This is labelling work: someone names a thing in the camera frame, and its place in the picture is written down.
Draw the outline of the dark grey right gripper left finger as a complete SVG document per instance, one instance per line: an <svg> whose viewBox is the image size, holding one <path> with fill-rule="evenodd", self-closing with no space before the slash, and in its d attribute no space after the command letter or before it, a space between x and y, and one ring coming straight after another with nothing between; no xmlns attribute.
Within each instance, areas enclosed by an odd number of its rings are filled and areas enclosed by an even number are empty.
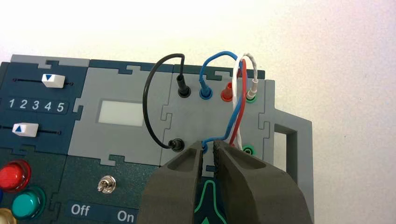
<svg viewBox="0 0 396 224"><path fill-rule="evenodd" d="M142 194L139 224L192 224L203 149L194 142L150 177Z"/></svg>

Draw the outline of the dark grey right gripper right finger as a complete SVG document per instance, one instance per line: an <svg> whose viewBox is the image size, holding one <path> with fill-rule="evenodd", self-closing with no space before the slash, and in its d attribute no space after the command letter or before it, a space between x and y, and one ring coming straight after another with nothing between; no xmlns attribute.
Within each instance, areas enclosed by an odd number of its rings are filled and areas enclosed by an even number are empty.
<svg viewBox="0 0 396 224"><path fill-rule="evenodd" d="M216 179L230 224L311 224L305 197L285 171L228 143L213 143Z"/></svg>

